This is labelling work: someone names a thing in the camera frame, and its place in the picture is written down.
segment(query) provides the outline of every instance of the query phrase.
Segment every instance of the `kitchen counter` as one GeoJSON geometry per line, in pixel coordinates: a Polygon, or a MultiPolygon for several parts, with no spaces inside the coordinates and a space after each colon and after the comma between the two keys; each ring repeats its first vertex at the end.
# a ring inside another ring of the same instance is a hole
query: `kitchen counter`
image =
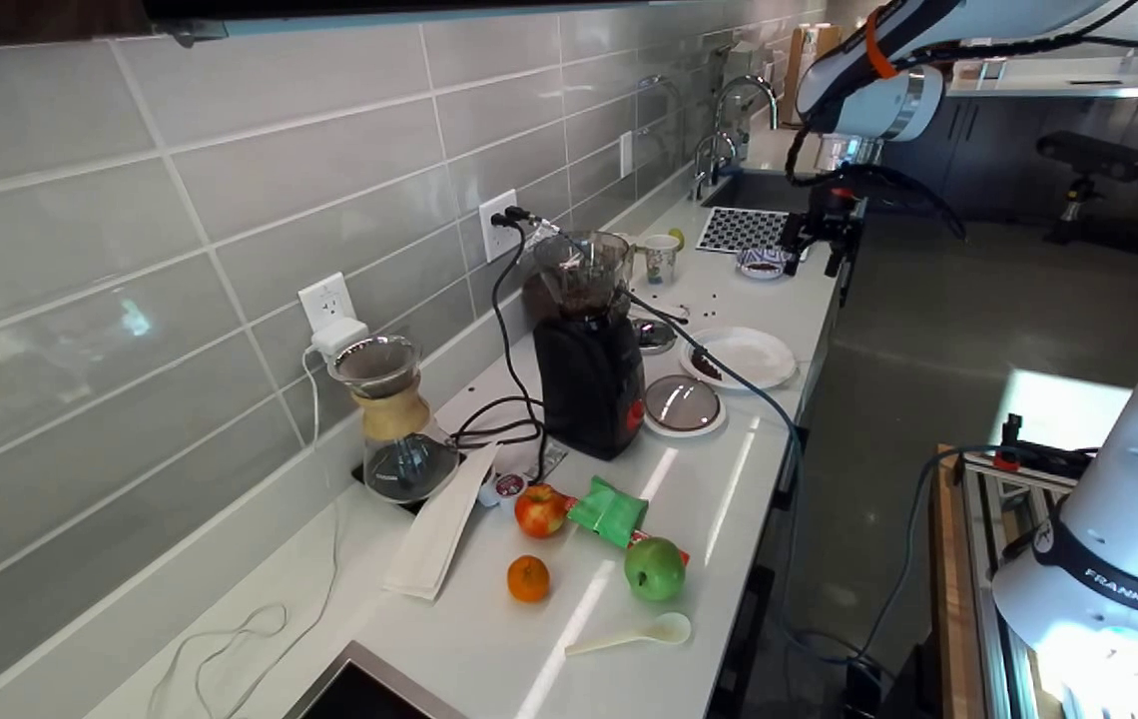
{"type": "MultiPolygon", "coordinates": [[[[699,236],[701,223],[701,209],[673,205],[651,231],[684,227],[699,236]]],[[[820,243],[793,278],[746,282],[730,261],[687,253],[673,286],[655,292],[640,282],[640,296],[687,313],[689,333],[760,329],[785,341],[798,357],[798,377],[774,397],[785,410],[804,417],[837,292],[837,278],[822,277],[822,264],[826,247],[820,243]]],[[[483,341],[448,342],[428,372],[455,372],[448,352],[476,342],[483,341]]],[[[531,357],[531,341],[519,341],[515,364],[535,393],[539,377],[531,357]]],[[[647,380],[673,366],[673,352],[651,357],[647,380]]],[[[448,405],[435,401],[435,425],[450,430],[483,401],[506,393],[511,380],[495,358],[448,405]]],[[[383,507],[351,484],[289,542],[261,546],[261,567],[182,634],[171,634],[171,645],[104,694],[92,715],[289,715],[338,655],[364,655],[364,671],[438,715],[701,715],[772,511],[780,465],[789,449],[766,405],[728,397],[728,410],[716,437],[673,444],[644,430],[611,465],[560,453],[563,460],[551,473],[551,484],[571,495],[577,495],[592,476],[605,476],[651,499],[644,530],[689,550],[680,610],[693,618],[693,641],[680,650],[625,646],[568,663],[568,645],[636,627],[660,610],[629,601],[617,550],[577,530],[548,542],[524,541],[506,507],[471,518],[438,602],[395,597],[386,571],[412,517],[383,507]],[[503,571],[515,557],[548,558],[555,597],[541,609],[515,609],[506,601],[503,571]]],[[[528,453],[531,449],[503,453],[500,465],[528,469],[528,453]]]]}

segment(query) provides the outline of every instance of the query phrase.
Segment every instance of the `coffee maker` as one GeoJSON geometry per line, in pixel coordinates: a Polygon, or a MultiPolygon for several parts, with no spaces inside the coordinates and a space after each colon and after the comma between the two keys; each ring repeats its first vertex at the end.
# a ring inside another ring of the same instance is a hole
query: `coffee maker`
{"type": "Polygon", "coordinates": [[[644,352],[625,320],[625,243],[617,236],[535,243],[524,282],[548,437],[616,460],[644,428],[644,352]]]}

